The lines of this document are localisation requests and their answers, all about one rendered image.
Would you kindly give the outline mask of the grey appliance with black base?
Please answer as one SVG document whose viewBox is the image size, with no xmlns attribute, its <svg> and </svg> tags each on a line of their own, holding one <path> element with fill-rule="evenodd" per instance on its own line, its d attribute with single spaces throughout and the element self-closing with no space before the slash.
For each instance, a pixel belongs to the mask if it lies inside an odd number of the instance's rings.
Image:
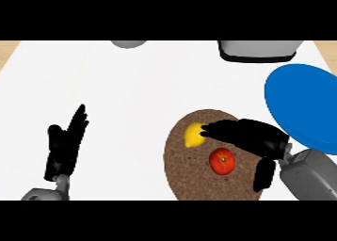
<svg viewBox="0 0 337 241">
<path fill-rule="evenodd" d="M 299 46 L 301 40 L 218 40 L 221 59 L 242 63 L 286 62 Z"/>
</svg>

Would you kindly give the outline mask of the yellow lemon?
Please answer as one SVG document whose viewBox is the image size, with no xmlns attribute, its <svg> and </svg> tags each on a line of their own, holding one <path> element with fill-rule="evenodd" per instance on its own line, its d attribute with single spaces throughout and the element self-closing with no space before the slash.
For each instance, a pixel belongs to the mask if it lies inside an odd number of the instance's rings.
<svg viewBox="0 0 337 241">
<path fill-rule="evenodd" d="M 203 124 L 200 122 L 191 122 L 183 131 L 183 144 L 186 148 L 197 147 L 203 144 L 203 137 L 200 132 Z"/>
</svg>

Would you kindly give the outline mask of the brown oval placemat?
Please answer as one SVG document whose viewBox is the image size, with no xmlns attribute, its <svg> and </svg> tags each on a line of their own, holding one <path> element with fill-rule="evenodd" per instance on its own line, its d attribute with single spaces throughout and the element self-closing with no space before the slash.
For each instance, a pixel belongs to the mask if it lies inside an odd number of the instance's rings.
<svg viewBox="0 0 337 241">
<path fill-rule="evenodd" d="M 211 138 L 194 148 L 184 148 L 183 131 L 191 122 L 211 123 L 219 120 L 236 121 L 221 110 L 203 109 L 188 113 L 171 129 L 163 147 L 163 171 L 166 182 L 177 199 L 216 201 L 256 201 L 261 192 L 252 191 L 253 170 L 259 157 L 231 144 Z M 216 175 L 208 165 L 209 153 L 225 148 L 234 156 L 234 170 Z"/>
</svg>

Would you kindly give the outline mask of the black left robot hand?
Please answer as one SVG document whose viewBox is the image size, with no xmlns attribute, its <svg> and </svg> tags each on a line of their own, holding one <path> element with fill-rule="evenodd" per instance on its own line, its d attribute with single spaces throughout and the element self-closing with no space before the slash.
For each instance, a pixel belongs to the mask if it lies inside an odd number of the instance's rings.
<svg viewBox="0 0 337 241">
<path fill-rule="evenodd" d="M 62 129 L 56 124 L 47 128 L 48 155 L 42 178 L 48 182 L 54 182 L 62 174 L 69 176 L 73 172 L 84 129 L 88 124 L 85 117 L 84 105 L 81 104 L 73 113 L 67 128 Z"/>
</svg>

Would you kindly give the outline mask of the grey round object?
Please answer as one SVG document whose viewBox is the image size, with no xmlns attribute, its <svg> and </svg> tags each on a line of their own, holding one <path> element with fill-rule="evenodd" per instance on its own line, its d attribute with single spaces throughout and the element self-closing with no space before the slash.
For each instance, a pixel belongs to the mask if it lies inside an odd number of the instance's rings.
<svg viewBox="0 0 337 241">
<path fill-rule="evenodd" d="M 110 42 L 116 47 L 131 49 L 144 43 L 144 40 L 113 40 Z"/>
</svg>

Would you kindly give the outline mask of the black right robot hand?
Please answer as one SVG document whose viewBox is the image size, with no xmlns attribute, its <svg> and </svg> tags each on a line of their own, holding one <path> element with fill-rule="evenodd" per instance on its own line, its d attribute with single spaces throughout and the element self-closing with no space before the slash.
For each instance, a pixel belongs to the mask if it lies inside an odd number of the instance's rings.
<svg viewBox="0 0 337 241">
<path fill-rule="evenodd" d="M 283 158 L 289 136 L 273 125 L 247 119 L 218 120 L 205 124 L 200 136 L 231 144 L 259 157 L 253 170 L 252 191 L 268 188 L 276 160 Z"/>
</svg>

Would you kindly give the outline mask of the red tomato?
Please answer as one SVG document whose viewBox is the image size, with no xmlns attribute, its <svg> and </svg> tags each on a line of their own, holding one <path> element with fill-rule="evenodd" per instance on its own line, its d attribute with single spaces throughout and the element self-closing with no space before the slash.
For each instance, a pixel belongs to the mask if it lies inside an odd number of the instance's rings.
<svg viewBox="0 0 337 241">
<path fill-rule="evenodd" d="M 208 164 L 216 175 L 228 175 L 234 170 L 234 156 L 228 149 L 215 149 L 208 156 Z"/>
</svg>

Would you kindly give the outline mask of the blue plate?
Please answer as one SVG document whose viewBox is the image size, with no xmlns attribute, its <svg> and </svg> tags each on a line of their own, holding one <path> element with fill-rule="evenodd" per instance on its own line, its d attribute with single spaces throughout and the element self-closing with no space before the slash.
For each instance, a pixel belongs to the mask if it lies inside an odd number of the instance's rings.
<svg viewBox="0 0 337 241">
<path fill-rule="evenodd" d="M 267 77 L 264 99 L 290 138 L 337 155 L 337 76 L 314 66 L 286 64 Z"/>
</svg>

